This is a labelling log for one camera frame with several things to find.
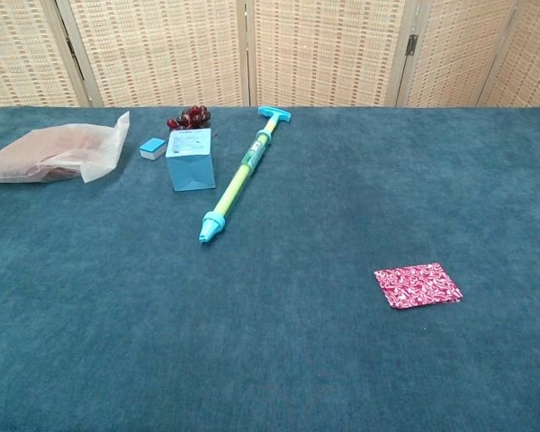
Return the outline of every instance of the woven screen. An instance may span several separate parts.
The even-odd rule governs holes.
[[[540,106],[540,0],[528,0],[502,52],[488,94],[491,106]]]
[[[242,104],[235,1],[70,4],[104,105]]]
[[[258,104],[384,103],[404,0],[254,6]]]
[[[407,106],[475,106],[512,0],[434,1]]]
[[[77,106],[39,1],[0,2],[0,106]]]

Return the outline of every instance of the red fabric square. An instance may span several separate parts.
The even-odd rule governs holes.
[[[439,263],[374,272],[388,303],[396,309],[459,302],[462,293]]]

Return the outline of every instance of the small blue box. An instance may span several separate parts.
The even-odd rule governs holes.
[[[143,158],[156,160],[166,151],[166,142],[160,138],[151,138],[140,146]]]
[[[166,162],[175,191],[193,191],[216,187],[210,129],[172,130],[166,150]]]

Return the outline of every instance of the plastic bag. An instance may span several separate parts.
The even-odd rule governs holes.
[[[124,113],[113,128],[72,123],[32,130],[0,150],[0,183],[91,182],[116,168],[130,127]]]

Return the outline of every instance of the table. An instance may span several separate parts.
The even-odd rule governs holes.
[[[124,109],[2,108],[30,129]],[[91,184],[0,184],[0,431],[540,430],[540,109],[292,108],[209,245],[257,130],[212,108],[216,189],[174,193],[178,108],[130,110]],[[440,262],[459,303],[391,309]]]

